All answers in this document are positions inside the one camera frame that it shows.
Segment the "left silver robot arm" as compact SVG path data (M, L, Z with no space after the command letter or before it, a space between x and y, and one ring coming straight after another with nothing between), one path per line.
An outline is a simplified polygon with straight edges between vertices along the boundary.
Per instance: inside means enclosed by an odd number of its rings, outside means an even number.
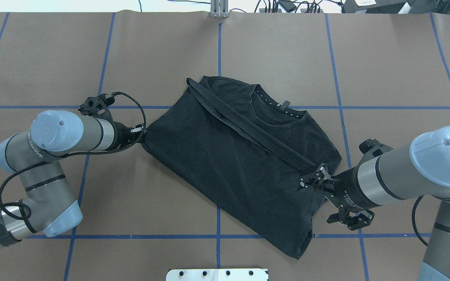
M76 227L83 219L60 160L73 155L123 151L141 139L145 125L135 128L102 117L79 116L64 110L38 114L30 128L0 143L0 167L19 177L26 197L3 203L0 187L0 249L32 234L53 238Z

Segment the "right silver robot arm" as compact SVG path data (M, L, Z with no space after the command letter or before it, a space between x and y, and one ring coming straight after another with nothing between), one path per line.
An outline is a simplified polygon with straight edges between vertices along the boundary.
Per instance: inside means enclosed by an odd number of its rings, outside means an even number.
M300 189L314 190L338 211L327 223L354 231L369 226L372 208L421 196L441 201L418 274L419 281L450 281L450 126L423 133L393 149L376 139L359 145L360 162L336 176L325 163L300 176Z

